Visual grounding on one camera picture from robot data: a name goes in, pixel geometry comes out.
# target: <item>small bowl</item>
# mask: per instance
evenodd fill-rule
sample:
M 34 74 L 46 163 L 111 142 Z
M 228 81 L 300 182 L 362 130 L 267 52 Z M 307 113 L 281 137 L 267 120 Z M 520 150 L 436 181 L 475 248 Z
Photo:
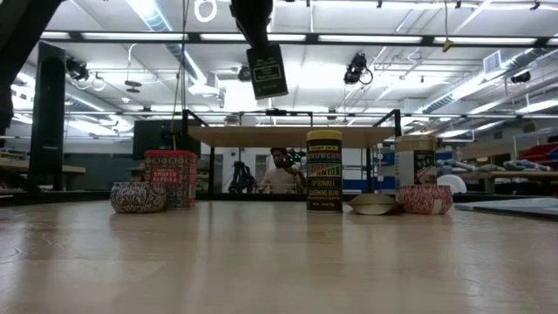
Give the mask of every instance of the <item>small bowl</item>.
M 452 190 L 449 186 L 404 186 L 399 202 L 406 213 L 443 215 L 452 208 Z
M 157 213 L 165 209 L 167 192 L 159 183 L 117 182 L 111 190 L 111 206 L 117 213 Z

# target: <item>red label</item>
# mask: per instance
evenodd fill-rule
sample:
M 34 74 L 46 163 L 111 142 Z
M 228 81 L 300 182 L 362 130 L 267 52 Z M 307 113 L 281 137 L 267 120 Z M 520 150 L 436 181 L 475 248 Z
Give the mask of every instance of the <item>red label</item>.
M 178 183 L 180 180 L 179 168 L 155 168 L 151 172 L 151 182 Z

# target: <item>white shirt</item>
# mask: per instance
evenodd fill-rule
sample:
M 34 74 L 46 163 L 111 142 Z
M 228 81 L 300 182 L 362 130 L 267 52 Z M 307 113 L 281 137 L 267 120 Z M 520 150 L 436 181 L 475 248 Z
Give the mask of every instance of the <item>white shirt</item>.
M 298 175 L 290 174 L 285 169 L 276 167 L 265 173 L 260 185 L 264 188 L 264 193 L 293 194 L 296 193 L 296 187 L 301 187 L 302 183 Z

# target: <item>black container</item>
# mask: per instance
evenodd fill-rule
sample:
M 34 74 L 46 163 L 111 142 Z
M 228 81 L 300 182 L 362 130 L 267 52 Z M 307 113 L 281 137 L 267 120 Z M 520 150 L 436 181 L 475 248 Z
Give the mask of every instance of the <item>black container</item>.
M 343 212 L 342 143 L 342 134 L 338 131 L 323 130 L 308 133 L 307 210 Z

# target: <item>table surface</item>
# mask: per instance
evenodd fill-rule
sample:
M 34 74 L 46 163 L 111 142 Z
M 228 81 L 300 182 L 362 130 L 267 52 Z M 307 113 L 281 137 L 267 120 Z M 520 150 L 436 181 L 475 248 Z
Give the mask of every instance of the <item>table surface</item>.
M 558 225 L 200 202 L 0 208 L 2 313 L 557 313 Z
M 528 178 L 544 179 L 558 178 L 558 171 L 488 171 L 455 174 L 461 179 L 492 179 L 492 178 Z
M 0 159 L 0 167 L 7 167 L 26 172 L 29 170 L 29 162 L 27 160 Z M 85 174 L 85 170 L 86 169 L 84 167 L 62 166 L 62 172 L 65 174 Z
M 191 126 L 188 134 L 211 147 L 306 147 L 306 134 L 316 130 L 337 130 L 343 147 L 366 148 L 390 138 L 393 127 L 258 127 Z

